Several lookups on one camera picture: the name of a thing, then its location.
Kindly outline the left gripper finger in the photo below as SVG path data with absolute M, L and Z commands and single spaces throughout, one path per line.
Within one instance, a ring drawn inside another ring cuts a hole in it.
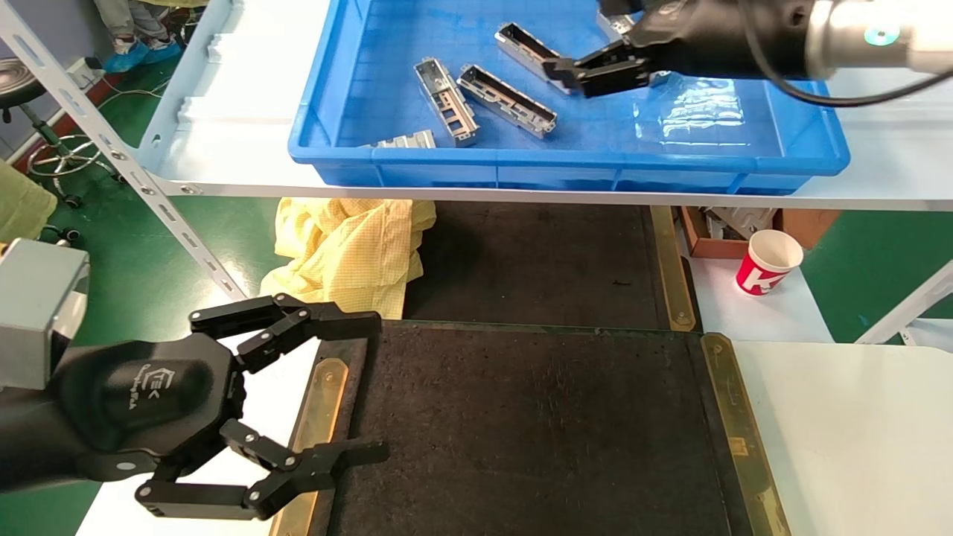
M 190 315 L 191 332 L 212 339 L 258 332 L 238 344 L 242 371 L 256 374 L 311 339 L 371 339 L 382 329 L 379 313 L 345 313 L 333 302 L 306 303 L 287 294 L 259 296 Z

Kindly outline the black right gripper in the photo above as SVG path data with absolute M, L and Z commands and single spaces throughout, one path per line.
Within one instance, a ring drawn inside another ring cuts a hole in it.
M 629 42 L 616 41 L 581 59 L 545 59 L 544 74 L 570 95 L 596 98 L 641 89 L 651 67 L 689 76 L 762 79 L 745 33 L 742 8 L 772 70 L 806 80 L 806 40 L 813 1 L 599 0 L 607 17 L 640 15 Z

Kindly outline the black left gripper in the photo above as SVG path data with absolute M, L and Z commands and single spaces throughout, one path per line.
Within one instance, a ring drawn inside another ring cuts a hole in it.
M 388 460 L 385 441 L 296 453 L 248 425 L 232 351 L 204 334 L 67 350 L 41 390 L 2 389 L 4 492 L 153 473 L 134 493 L 156 517 L 267 521 L 296 497 L 333 491 L 353 466 Z M 224 447 L 267 471 L 250 486 L 180 484 Z

